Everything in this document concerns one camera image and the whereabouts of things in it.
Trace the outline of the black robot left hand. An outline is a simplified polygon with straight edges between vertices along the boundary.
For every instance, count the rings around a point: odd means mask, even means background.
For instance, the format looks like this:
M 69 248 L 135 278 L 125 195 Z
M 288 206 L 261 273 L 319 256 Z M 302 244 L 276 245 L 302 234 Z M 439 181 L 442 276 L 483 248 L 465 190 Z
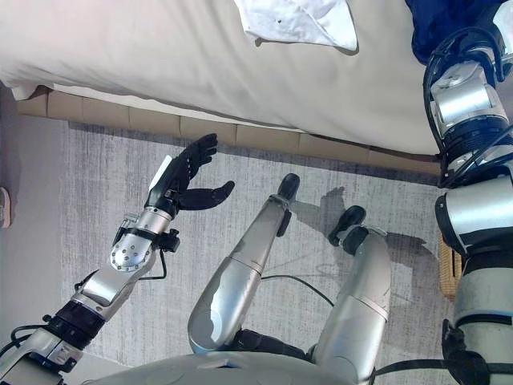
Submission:
M 162 176 L 149 190 L 144 207 L 162 210 L 174 218 L 180 210 L 200 211 L 223 203 L 235 188 L 232 180 L 218 188 L 188 187 L 200 168 L 212 161 L 217 145 L 215 133 L 189 144 L 165 167 Z

